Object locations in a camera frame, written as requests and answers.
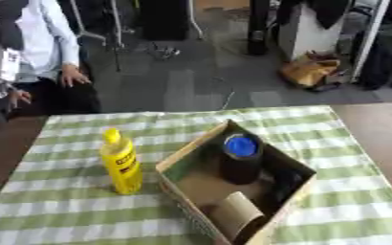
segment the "open cardboard box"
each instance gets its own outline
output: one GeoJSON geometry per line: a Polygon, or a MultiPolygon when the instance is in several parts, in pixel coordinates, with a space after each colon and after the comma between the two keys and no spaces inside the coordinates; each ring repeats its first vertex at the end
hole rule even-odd
{"type": "Polygon", "coordinates": [[[157,164],[161,188],[198,230],[223,244],[235,241],[214,224],[209,211],[231,193],[241,191],[267,217],[245,244],[267,244],[277,223],[306,196],[316,172],[264,144],[264,177],[249,185],[229,183],[220,177],[217,152],[218,145],[234,133],[250,132],[233,121],[221,123],[157,164]]]}

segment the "black pants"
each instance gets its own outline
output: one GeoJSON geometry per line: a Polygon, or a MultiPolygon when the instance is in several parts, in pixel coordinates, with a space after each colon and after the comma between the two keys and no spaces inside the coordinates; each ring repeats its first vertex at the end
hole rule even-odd
{"type": "Polygon", "coordinates": [[[93,84],[75,82],[73,87],[64,87],[57,81],[41,78],[33,83],[15,83],[15,87],[31,93],[32,103],[20,101],[9,118],[100,112],[93,84]]]}

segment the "black cup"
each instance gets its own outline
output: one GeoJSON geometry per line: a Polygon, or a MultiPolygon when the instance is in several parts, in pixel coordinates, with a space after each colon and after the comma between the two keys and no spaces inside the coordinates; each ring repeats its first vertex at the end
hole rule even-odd
{"type": "Polygon", "coordinates": [[[258,179],[261,173],[263,142],[250,133],[231,134],[223,141],[220,174],[235,185],[247,185],[258,179]],[[256,149],[251,156],[237,156],[229,152],[228,142],[235,138],[248,138],[255,143],[256,149]]]}

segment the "brown bag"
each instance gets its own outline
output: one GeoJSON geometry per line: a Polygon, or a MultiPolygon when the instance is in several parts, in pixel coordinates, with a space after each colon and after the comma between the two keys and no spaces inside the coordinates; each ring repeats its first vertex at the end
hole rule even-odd
{"type": "Polygon", "coordinates": [[[334,55],[307,53],[286,64],[280,73],[295,84],[312,88],[332,74],[339,65],[340,60],[334,55]]]}

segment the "checkered tablecloth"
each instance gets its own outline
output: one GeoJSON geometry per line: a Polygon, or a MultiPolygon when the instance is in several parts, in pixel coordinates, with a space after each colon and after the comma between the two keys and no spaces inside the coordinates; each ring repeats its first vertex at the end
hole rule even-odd
{"type": "Polygon", "coordinates": [[[226,119],[318,172],[275,244],[392,244],[390,184],[333,110],[315,106],[52,117],[0,193],[0,245],[209,244],[160,192],[154,166],[226,119]],[[98,158],[101,133],[112,126],[137,147],[137,195],[113,193],[98,158]]]}

